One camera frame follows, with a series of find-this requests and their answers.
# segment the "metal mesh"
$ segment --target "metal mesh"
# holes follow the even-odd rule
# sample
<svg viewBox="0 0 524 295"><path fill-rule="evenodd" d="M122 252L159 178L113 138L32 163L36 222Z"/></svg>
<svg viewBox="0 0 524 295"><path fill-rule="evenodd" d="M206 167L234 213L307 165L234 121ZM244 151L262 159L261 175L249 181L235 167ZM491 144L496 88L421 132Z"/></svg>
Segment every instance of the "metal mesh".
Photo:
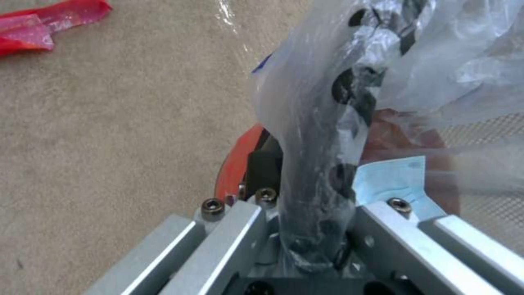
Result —
<svg viewBox="0 0 524 295"><path fill-rule="evenodd" d="M512 114L483 123L439 130L447 147L492 143L507 136L524 133L524 114ZM524 149L517 154L499 155L523 161ZM509 249L524 255L524 192L460 195L461 216Z"/></svg>

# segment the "red plastic wrap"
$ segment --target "red plastic wrap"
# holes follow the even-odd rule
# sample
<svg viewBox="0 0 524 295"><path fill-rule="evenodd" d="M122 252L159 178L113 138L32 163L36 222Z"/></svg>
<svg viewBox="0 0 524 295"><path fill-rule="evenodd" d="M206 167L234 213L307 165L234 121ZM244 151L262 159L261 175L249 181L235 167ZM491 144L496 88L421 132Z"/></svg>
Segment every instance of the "red plastic wrap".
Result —
<svg viewBox="0 0 524 295"><path fill-rule="evenodd" d="M51 34L96 22L111 7L105 0L69 0L0 15L0 56L24 49L51 50Z"/></svg>

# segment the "plastic wrap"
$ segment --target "plastic wrap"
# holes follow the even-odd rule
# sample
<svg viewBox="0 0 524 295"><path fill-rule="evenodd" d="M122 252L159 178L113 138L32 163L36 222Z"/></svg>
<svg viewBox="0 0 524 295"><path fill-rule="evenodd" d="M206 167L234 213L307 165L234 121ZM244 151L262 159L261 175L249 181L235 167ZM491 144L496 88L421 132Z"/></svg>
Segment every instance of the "plastic wrap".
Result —
<svg viewBox="0 0 524 295"><path fill-rule="evenodd" d="M51 50L51 34L96 22L111 11L105 0L67 0L0 15L0 56L19 50Z"/></svg>
<svg viewBox="0 0 524 295"><path fill-rule="evenodd" d="M284 152L280 230L295 266L337 267L359 163L425 155L425 191L453 213L465 192L521 188L521 135L484 129L455 144L443 132L522 111L522 5L313 2L253 73L257 117Z"/></svg>

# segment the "beige carpet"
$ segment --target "beige carpet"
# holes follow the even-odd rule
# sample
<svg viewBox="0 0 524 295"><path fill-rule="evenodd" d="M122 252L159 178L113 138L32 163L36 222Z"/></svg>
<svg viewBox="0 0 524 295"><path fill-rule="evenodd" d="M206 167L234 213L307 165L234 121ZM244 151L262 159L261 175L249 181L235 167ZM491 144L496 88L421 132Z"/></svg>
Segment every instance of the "beige carpet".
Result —
<svg viewBox="0 0 524 295"><path fill-rule="evenodd" d="M309 1L233 0L240 37L220 2L112 0L101 22L54 35L54 51L0 58L2 294L81 293L212 196L255 121L246 72Z"/></svg>

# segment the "clear plastic bag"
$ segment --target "clear plastic bag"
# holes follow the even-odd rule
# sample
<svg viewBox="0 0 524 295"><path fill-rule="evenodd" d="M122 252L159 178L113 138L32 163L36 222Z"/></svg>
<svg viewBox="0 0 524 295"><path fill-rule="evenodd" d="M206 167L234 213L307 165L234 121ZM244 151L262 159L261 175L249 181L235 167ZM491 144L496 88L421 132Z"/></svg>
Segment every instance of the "clear plastic bag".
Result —
<svg viewBox="0 0 524 295"><path fill-rule="evenodd" d="M337 267L358 164L425 155L425 190L451 213L460 195L522 189L524 138L485 123L524 107L523 4L313 2L253 73L257 117L284 152L280 231L295 266Z"/></svg>

